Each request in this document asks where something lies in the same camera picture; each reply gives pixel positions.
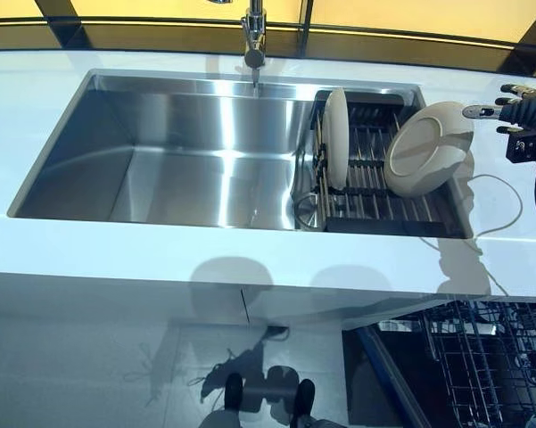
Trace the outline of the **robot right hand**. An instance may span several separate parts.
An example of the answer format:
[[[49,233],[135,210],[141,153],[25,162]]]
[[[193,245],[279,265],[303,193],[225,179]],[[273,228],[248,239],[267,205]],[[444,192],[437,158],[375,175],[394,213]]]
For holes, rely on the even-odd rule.
[[[536,88],[521,84],[505,84],[494,104],[472,104],[462,110],[467,119],[494,120],[501,123],[496,132],[513,135],[522,131],[536,131]]]

